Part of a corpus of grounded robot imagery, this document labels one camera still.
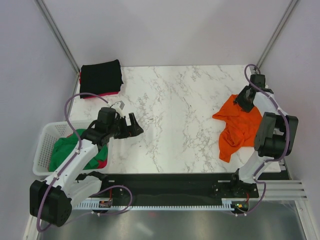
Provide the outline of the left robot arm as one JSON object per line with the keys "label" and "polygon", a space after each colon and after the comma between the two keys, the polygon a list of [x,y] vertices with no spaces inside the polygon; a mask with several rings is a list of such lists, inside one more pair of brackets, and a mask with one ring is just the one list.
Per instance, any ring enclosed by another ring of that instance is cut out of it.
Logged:
{"label": "left robot arm", "polygon": [[110,191],[108,182],[94,171],[83,180],[76,181],[84,167],[105,147],[111,138],[127,139],[144,133],[134,113],[129,113],[130,122],[119,107],[103,107],[97,119],[92,121],[61,165],[45,180],[35,180],[29,188],[29,213],[38,221],[56,227],[69,219],[73,207],[86,198],[97,194],[106,196]]}

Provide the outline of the white plastic basket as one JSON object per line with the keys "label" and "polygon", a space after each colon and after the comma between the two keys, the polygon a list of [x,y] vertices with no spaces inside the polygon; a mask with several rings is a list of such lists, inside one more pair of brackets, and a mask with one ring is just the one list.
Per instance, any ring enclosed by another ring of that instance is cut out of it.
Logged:
{"label": "white plastic basket", "polygon": [[[71,121],[71,124],[76,130],[87,129],[92,121],[93,120],[75,120]],[[52,174],[52,172],[49,171],[49,166],[55,143],[60,138],[72,136],[73,133],[74,131],[66,121],[52,122],[44,126],[33,160],[32,171],[36,176],[47,177]],[[103,168],[82,170],[80,173],[88,174],[91,171],[97,171],[106,174],[107,170],[108,166],[106,165]]]}

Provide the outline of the orange t-shirt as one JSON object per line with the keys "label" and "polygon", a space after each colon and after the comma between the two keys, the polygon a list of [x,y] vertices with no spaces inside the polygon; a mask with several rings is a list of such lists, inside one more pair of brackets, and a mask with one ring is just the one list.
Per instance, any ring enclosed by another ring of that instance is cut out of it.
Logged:
{"label": "orange t-shirt", "polygon": [[235,103],[237,95],[232,94],[220,110],[212,115],[215,120],[225,122],[225,128],[218,140],[219,158],[229,163],[232,154],[242,147],[253,147],[256,133],[262,121],[257,107],[245,112]]}

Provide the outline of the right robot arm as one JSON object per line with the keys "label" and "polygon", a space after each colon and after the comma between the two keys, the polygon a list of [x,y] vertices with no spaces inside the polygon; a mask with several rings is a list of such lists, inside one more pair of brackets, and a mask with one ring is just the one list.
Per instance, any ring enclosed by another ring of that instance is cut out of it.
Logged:
{"label": "right robot arm", "polygon": [[242,112],[252,113],[254,108],[262,116],[254,135],[254,152],[249,160],[239,168],[229,184],[229,191],[235,197],[247,191],[247,185],[258,182],[262,172],[273,162],[282,160],[292,152],[299,120],[288,115],[276,102],[274,92],[266,87],[263,74],[252,74],[234,103]]}

